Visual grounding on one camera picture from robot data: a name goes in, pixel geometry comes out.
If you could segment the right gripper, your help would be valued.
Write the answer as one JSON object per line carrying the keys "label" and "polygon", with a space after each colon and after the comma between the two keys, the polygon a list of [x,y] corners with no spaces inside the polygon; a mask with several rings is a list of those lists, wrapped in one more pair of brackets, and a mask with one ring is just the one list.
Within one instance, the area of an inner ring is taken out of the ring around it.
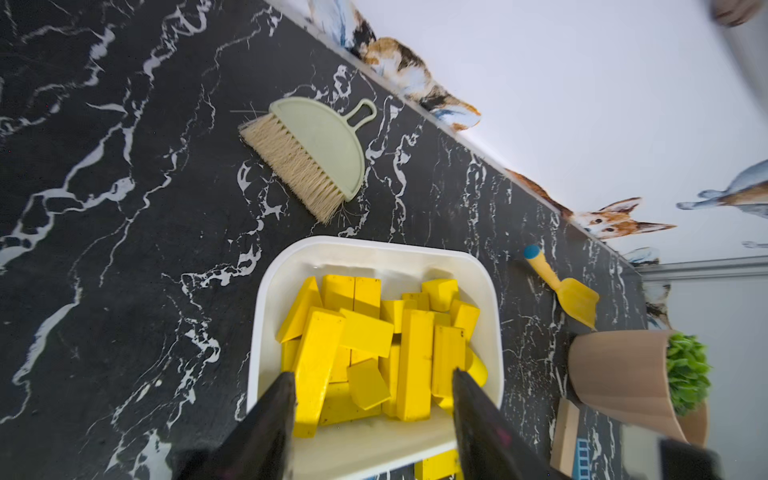
{"label": "right gripper", "polygon": [[723,480],[713,451],[633,425],[621,426],[622,466],[630,479]]}

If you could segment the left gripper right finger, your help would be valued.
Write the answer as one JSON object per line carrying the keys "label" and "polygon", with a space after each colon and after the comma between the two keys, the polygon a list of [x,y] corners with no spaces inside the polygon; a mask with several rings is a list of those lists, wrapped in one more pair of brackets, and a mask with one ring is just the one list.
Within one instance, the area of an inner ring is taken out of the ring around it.
{"label": "left gripper right finger", "polygon": [[469,373],[452,376],[453,423],[461,471],[471,479],[566,479],[519,435]]}

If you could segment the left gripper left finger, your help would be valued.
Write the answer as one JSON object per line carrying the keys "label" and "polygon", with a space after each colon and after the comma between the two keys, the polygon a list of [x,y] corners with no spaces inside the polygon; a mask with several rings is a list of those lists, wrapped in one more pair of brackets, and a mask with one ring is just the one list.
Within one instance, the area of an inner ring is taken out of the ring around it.
{"label": "left gripper left finger", "polygon": [[179,479],[290,479],[297,405],[295,375],[283,372],[215,449],[189,450]]}

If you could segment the white plastic tray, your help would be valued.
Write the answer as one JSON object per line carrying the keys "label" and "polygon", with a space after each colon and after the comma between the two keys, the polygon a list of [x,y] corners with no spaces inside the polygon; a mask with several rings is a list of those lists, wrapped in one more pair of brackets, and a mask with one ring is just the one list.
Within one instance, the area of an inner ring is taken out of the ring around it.
{"label": "white plastic tray", "polygon": [[364,479],[455,449],[453,417],[437,398],[450,386],[446,367],[467,354],[486,369],[485,394],[501,403],[497,294],[475,257],[315,236],[264,265],[247,402],[295,373],[292,478]]}

